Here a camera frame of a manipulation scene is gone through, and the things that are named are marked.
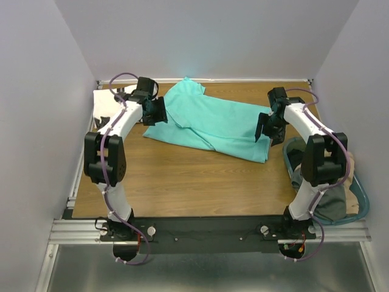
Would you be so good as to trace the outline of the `teal t shirt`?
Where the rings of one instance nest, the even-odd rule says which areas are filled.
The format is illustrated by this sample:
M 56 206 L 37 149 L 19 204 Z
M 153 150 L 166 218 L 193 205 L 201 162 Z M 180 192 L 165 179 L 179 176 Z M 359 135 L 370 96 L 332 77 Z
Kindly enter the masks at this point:
M 184 78 L 164 96 L 168 121 L 157 123 L 144 137 L 169 144 L 211 150 L 248 161 L 265 163 L 270 139 L 255 139 L 258 116 L 265 106 L 205 95 L 205 87 Z

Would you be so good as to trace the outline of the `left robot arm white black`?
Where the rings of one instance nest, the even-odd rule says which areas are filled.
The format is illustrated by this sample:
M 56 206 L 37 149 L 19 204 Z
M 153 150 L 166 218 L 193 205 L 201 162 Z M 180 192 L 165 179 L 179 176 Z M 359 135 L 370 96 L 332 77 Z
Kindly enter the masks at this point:
M 139 77 L 131 92 L 110 90 L 120 105 L 108 123 L 84 137 L 84 174 L 99 191 L 107 207 L 107 218 L 99 228 L 101 236 L 131 240 L 139 233 L 131 222 L 133 209 L 128 203 L 122 185 L 126 173 L 124 141 L 137 122 L 154 126 L 167 122 L 163 97 L 158 95 L 158 83 Z

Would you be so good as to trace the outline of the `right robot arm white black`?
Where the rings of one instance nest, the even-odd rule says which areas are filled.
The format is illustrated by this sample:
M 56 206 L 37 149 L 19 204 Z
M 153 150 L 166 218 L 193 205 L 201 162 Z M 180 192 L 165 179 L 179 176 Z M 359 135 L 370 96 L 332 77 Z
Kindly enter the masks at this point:
M 306 144 L 301 162 L 302 183 L 279 225 L 284 237 L 294 238 L 312 224 L 314 210 L 325 192 L 349 176 L 348 138 L 321 123 L 307 103 L 299 97 L 288 97 L 283 87 L 271 89 L 267 96 L 270 113 L 259 114 L 255 139 L 267 136 L 272 145 L 278 145 L 284 141 L 287 125 L 292 125 Z

